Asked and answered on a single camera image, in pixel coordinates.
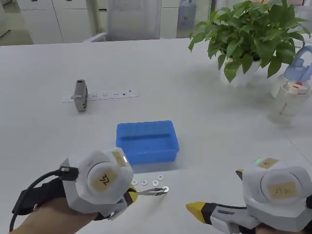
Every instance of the blue plastic bin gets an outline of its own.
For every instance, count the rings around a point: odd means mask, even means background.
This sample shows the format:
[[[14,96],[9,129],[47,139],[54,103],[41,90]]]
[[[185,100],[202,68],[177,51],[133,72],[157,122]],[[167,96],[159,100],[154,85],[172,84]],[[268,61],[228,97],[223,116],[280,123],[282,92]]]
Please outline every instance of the blue plastic bin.
[[[131,165],[174,161],[179,151],[171,121],[121,123],[116,146],[123,149]]]

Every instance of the black cable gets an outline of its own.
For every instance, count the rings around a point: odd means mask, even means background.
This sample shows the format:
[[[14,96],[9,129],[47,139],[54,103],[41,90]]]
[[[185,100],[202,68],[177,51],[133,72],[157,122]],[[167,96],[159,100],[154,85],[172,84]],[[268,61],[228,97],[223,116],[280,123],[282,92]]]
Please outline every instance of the black cable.
[[[47,174],[44,174],[43,176],[41,176],[40,178],[36,179],[25,191],[24,195],[20,198],[20,200],[18,201],[18,204],[16,205],[16,210],[12,216],[11,222],[10,222],[10,232],[13,231],[14,229],[14,223],[15,220],[18,216],[19,210],[20,210],[20,206],[22,205],[24,199],[26,198],[27,194],[29,193],[30,190],[32,190],[37,184],[39,184],[40,182],[42,182],[43,180],[45,180],[46,178],[50,177],[50,176],[60,176],[61,171],[60,170],[56,170],[56,171],[52,171],[49,172]]]

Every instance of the black strap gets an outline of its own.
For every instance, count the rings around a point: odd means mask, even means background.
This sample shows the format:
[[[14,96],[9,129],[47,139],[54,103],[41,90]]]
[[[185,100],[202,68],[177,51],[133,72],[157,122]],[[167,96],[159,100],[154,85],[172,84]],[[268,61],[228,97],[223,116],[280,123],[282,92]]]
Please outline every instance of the black strap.
[[[12,213],[15,213],[16,206],[19,200],[22,198],[23,194],[26,190],[23,190],[16,202]],[[42,206],[44,203],[51,201],[55,198],[66,197],[63,181],[59,178],[53,179],[48,183],[42,184],[40,187],[34,188],[28,192],[27,197],[25,197],[21,207],[18,211],[18,215],[29,215],[34,211],[36,207]],[[94,219],[95,221],[104,220],[109,217],[103,217],[100,213],[98,213],[97,217]]]

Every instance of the label sticker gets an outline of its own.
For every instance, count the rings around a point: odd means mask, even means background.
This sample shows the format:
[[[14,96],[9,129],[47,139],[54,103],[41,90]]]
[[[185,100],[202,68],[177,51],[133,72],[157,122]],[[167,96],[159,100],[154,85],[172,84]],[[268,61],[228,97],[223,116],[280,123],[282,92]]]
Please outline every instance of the label sticker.
[[[276,164],[278,162],[277,159],[274,158],[267,158],[265,160],[263,160],[261,163],[258,164],[258,167],[261,167],[263,169],[269,169],[270,167],[272,167],[274,164]]]
[[[108,169],[93,179],[92,187],[101,193],[108,189],[116,179],[117,175],[111,169]]]
[[[269,194],[271,199],[288,199],[298,196],[296,184],[293,181],[288,181],[280,184],[268,185]]]
[[[116,159],[116,162],[119,165],[119,167],[127,166],[125,160],[123,159],[123,156],[120,154],[119,151],[112,151],[112,154],[113,154],[114,158]]]

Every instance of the gray floor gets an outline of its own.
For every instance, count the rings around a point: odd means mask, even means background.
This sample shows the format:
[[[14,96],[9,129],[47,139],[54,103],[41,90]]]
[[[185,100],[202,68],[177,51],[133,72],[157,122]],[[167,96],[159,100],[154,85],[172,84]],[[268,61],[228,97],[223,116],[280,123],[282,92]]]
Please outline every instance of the gray floor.
[[[33,41],[25,27],[17,4],[8,3],[3,6],[8,22],[6,28],[10,31],[0,38],[1,45],[30,45]]]

